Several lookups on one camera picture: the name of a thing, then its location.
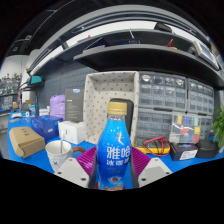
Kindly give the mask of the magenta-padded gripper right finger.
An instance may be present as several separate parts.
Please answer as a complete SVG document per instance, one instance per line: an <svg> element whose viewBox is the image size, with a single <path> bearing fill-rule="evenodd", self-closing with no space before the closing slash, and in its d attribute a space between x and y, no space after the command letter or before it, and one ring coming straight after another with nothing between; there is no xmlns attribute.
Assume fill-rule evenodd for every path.
<svg viewBox="0 0 224 224"><path fill-rule="evenodd" d="M134 188L146 186L171 173L172 171L160 158L150 158L140 150L132 148L130 175Z"/></svg>

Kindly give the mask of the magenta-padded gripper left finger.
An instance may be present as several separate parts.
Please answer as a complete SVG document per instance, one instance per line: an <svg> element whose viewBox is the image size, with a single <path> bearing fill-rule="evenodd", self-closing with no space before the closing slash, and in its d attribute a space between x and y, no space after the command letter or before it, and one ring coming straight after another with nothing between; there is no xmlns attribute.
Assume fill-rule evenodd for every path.
<svg viewBox="0 0 224 224"><path fill-rule="evenodd" d="M77 158L69 157L55 175L78 186L93 189L97 176L96 148L85 150L74 147L72 152L80 152L80 155Z"/></svg>

